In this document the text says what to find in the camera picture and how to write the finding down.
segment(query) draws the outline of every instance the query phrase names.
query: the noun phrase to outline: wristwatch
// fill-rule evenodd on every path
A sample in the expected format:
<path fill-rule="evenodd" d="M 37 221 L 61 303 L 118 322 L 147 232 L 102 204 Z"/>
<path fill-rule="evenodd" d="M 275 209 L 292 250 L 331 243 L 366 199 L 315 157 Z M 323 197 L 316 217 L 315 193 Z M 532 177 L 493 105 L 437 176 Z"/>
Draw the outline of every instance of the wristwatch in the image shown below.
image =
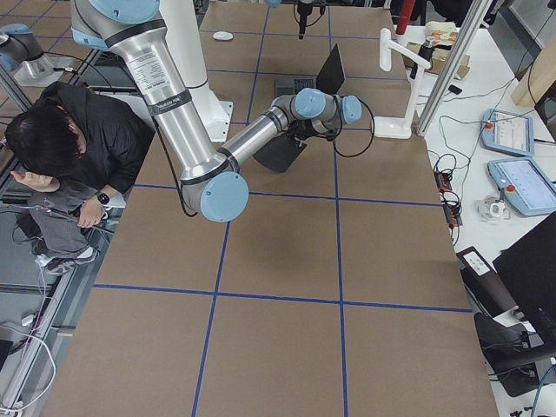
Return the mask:
<path fill-rule="evenodd" d="M 95 192 L 96 199 L 104 206 L 110 202 L 110 197 L 105 195 L 102 191 Z"/>

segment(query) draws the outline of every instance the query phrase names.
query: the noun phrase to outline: keyboard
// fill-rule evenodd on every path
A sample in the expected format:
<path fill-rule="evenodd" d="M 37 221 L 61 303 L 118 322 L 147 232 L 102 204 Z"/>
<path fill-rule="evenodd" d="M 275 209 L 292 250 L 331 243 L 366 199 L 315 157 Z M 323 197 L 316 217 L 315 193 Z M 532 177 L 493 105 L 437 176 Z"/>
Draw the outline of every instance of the keyboard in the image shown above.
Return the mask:
<path fill-rule="evenodd" d="M 311 78 L 295 78 L 294 91 L 295 94 L 299 93 L 302 89 L 313 89 L 314 81 Z"/>

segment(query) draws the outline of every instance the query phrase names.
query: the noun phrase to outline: cardboard box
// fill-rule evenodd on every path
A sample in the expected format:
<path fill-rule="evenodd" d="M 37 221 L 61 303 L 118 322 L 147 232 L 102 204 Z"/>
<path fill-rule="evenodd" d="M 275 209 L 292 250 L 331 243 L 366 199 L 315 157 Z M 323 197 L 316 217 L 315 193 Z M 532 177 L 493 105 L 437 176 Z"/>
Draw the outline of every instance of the cardboard box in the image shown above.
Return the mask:
<path fill-rule="evenodd" d="M 416 54 L 419 53 L 420 45 L 417 43 L 408 43 L 407 48 Z M 450 54 L 449 50 L 443 50 L 441 48 L 435 48 L 433 52 L 433 59 L 432 59 L 432 67 L 431 69 L 427 69 L 427 72 L 432 72 L 433 74 L 439 74 L 442 69 L 444 68 L 444 64 Z M 403 62 L 406 67 L 413 67 L 414 62 L 407 58 L 406 56 L 403 57 Z M 461 60 L 460 67 L 458 68 L 456 74 L 459 79 L 464 78 L 467 73 L 469 72 L 469 55 L 465 55 Z"/>

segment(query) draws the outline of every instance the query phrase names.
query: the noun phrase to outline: black stand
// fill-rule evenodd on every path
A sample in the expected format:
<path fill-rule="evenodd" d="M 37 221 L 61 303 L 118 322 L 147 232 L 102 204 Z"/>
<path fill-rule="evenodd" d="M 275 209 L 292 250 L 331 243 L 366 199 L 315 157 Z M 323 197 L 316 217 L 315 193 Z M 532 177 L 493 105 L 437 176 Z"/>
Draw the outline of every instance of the black stand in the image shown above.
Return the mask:
<path fill-rule="evenodd" d="M 475 326 L 483 354 L 508 395 L 517 397 L 537 389 L 552 365 L 556 343 L 543 344 L 521 324 L 507 328 L 481 313 L 475 315 Z M 545 379 L 546 384 L 554 382 L 554 374 Z"/>

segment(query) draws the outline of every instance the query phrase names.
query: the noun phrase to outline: black hair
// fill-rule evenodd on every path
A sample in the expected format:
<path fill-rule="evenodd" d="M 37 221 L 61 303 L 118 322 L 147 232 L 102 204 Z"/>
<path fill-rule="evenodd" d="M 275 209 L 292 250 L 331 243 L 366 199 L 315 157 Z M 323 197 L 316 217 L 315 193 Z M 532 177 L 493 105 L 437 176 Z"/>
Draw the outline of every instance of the black hair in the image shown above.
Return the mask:
<path fill-rule="evenodd" d="M 14 117 L 4 134 L 28 171 L 63 176 L 71 172 L 79 158 L 78 136 L 69 123 L 66 112 L 55 105 L 33 107 Z"/>

